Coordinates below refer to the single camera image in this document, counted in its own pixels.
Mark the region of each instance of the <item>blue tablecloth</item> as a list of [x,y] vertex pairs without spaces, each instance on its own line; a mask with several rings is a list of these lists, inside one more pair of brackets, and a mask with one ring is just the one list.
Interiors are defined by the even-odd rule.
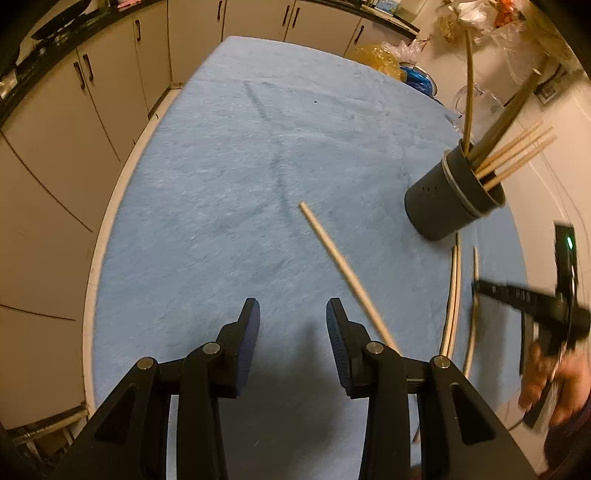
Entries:
[[[248,383],[237,400],[220,402],[230,478],[357,478],[367,401],[339,385],[328,299],[340,297],[349,318],[378,335],[297,205],[309,204],[347,256],[403,354],[429,360],[454,240],[423,240],[403,198],[457,144],[447,113],[352,61],[228,38],[160,122],[117,214],[96,309],[98,403],[138,358],[187,355],[256,297],[261,329]],[[472,246],[483,277],[525,280],[507,207],[462,239],[460,367]],[[472,381],[493,408],[518,386],[519,346],[519,315],[484,301]],[[174,446],[174,420],[170,437]],[[414,446],[413,460],[419,455]],[[173,447],[169,458],[174,471]]]

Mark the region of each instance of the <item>cabinet handle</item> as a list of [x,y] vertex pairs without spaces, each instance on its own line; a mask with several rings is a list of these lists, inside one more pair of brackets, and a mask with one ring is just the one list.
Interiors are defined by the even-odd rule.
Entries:
[[86,62],[86,67],[88,68],[88,81],[92,82],[95,79],[95,75],[92,73],[92,67],[90,66],[90,58],[88,58],[88,54],[85,53],[82,55],[82,59]]
[[78,72],[78,76],[80,77],[80,90],[84,90],[86,87],[86,83],[84,81],[84,77],[82,76],[82,69],[80,68],[80,64],[75,61],[74,62],[74,69]]
[[291,24],[291,28],[294,28],[296,26],[297,16],[299,15],[299,13],[300,13],[300,7],[298,7],[298,8],[295,9],[295,14],[296,15],[295,15],[295,18],[294,18],[293,23]]
[[287,5],[287,8],[285,9],[285,16],[283,17],[283,23],[281,25],[283,25],[285,27],[285,22],[287,21],[287,14],[290,12],[290,6]]
[[355,41],[353,42],[355,45],[357,45],[357,42],[359,41],[359,37],[361,36],[361,34],[363,33],[363,29],[365,28],[365,25],[361,25],[361,28],[359,29],[359,35],[357,35],[357,38],[355,39]]

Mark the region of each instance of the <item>cabinet door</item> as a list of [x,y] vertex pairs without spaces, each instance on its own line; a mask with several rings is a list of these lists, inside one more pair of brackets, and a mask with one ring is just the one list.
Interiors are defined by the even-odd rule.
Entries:
[[35,85],[2,132],[41,184],[97,232],[120,163],[70,53]]
[[80,405],[82,321],[0,307],[0,421],[13,429]]
[[95,236],[47,193],[2,137],[0,231],[0,305],[82,320]]
[[357,15],[297,0],[285,41],[343,56],[359,24]]
[[385,27],[384,25],[372,22],[367,18],[362,18],[361,22],[355,29],[353,38],[349,43],[349,48],[345,53],[345,57],[348,57],[354,50],[355,47],[363,47],[364,45],[379,45],[383,41],[388,42],[390,45],[397,46],[400,41],[403,40],[405,43],[408,41],[403,35],[395,32],[391,28]]
[[219,45],[225,9],[225,0],[168,0],[174,83],[186,83]]
[[295,0],[227,0],[223,38],[285,39]]
[[148,111],[170,86],[166,1],[134,14],[135,51]]
[[78,47],[90,96],[121,166],[148,124],[134,41],[127,17]]

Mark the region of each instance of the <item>chopstick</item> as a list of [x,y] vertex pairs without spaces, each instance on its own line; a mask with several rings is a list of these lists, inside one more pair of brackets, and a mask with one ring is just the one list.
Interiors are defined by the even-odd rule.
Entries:
[[374,324],[384,343],[392,350],[396,350],[400,354],[398,345],[394,341],[394,337],[392,337],[388,331],[388,327],[384,323],[382,316],[379,314],[378,309],[369,298],[368,293],[365,291],[363,285],[359,281],[359,278],[357,275],[355,275],[355,272],[353,272],[344,256],[336,248],[336,245],[330,238],[329,234],[326,232],[326,230],[324,230],[318,219],[315,217],[305,202],[301,202],[299,207],[301,212],[308,220],[308,223],[312,227],[312,230],[314,230],[316,235],[318,235],[320,242],[324,245],[324,248],[326,248],[326,251],[336,263],[341,275],[344,276],[345,280],[349,284],[349,287],[353,291],[353,294],[357,298],[357,301],[365,311],[365,314],[369,320]]
[[503,170],[501,173],[499,173],[495,178],[487,181],[483,185],[484,189],[487,192],[489,192],[491,189],[493,189],[494,187],[496,187],[500,182],[502,182],[503,180],[507,179],[509,176],[513,175],[523,165],[525,165],[526,163],[528,163],[532,158],[534,158],[536,155],[538,155],[540,152],[542,152],[543,149],[545,149],[546,147],[548,147],[557,138],[558,137],[556,137],[556,135],[552,135],[552,137],[550,137],[549,139],[547,139],[544,142],[542,142],[540,144],[540,146],[539,147],[536,147],[532,152],[528,153],[527,155],[524,155],[518,161],[516,161],[515,163],[513,163],[513,165],[511,165],[509,168],[507,168],[506,170]]
[[509,150],[514,148],[519,142],[521,142],[525,137],[529,137],[535,130],[537,130],[540,125],[542,124],[542,119],[538,119],[536,123],[534,123],[531,127],[527,130],[524,130],[521,134],[517,135],[513,140],[511,140],[507,145],[502,147],[501,149],[494,152],[492,155],[488,156],[484,162],[480,164],[480,166],[475,170],[476,173],[483,170],[485,167],[490,165],[494,162],[497,158],[502,157],[505,155]]
[[[474,280],[478,280],[480,276],[478,249],[473,248],[474,257]],[[464,360],[464,368],[462,369],[464,377],[470,377],[472,370],[472,360],[474,359],[474,348],[476,346],[476,322],[478,320],[479,297],[478,294],[472,294],[472,315],[470,316],[470,333],[468,335],[468,347],[466,349],[466,358]]]
[[499,159],[497,159],[496,161],[490,163],[490,165],[488,165],[486,168],[483,168],[482,170],[479,170],[476,172],[476,178],[478,180],[482,180],[484,177],[486,177],[490,172],[496,170],[499,167],[502,167],[504,164],[506,164],[509,160],[512,160],[513,158],[515,158],[517,155],[519,155],[520,153],[523,153],[525,150],[527,150],[528,148],[530,148],[534,143],[536,143],[540,138],[542,138],[543,136],[545,136],[546,134],[550,133],[552,131],[552,127],[547,128],[546,130],[544,130],[540,135],[538,135],[537,137],[535,137],[533,140],[531,140],[530,142],[526,143],[523,147],[521,147],[517,152],[511,154],[509,157],[507,158],[503,158],[500,157]]

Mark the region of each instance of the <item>black utensil holder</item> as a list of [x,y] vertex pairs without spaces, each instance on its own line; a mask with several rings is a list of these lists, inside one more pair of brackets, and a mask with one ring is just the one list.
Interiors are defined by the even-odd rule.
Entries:
[[500,183],[489,192],[483,187],[494,177],[492,172],[482,183],[476,178],[460,142],[407,190],[408,219],[425,239],[441,240],[505,204]]

